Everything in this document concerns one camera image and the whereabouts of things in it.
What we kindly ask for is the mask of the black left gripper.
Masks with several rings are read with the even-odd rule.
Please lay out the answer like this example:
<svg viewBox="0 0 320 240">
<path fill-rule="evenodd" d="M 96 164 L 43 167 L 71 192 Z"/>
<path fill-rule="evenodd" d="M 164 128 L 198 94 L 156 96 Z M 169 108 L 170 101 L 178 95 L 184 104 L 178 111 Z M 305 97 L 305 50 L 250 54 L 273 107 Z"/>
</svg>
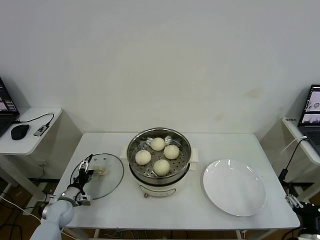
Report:
<svg viewBox="0 0 320 240">
<path fill-rule="evenodd" d="M 99 171 L 97 169 L 88 170 L 92 158 L 93 154 L 90 154 L 80 163 L 78 169 L 78 176 L 74 179 L 73 183 L 71 184 L 72 187 L 77 188 L 80 192 L 84 192 L 83 187 L 90 181 L 91 176 L 99 174 Z"/>
</svg>

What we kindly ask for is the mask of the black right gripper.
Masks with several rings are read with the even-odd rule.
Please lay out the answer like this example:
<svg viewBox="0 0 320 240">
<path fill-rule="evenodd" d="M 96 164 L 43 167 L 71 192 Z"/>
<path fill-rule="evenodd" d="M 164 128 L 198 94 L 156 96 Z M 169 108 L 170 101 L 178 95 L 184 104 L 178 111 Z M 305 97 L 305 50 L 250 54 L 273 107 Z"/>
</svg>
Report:
<svg viewBox="0 0 320 240">
<path fill-rule="evenodd" d="M 285 196 L 287 203 L 298 215 L 300 220 L 300 234 L 320 233 L 320 206 L 307 202 L 299 202 L 293 194 Z"/>
</svg>

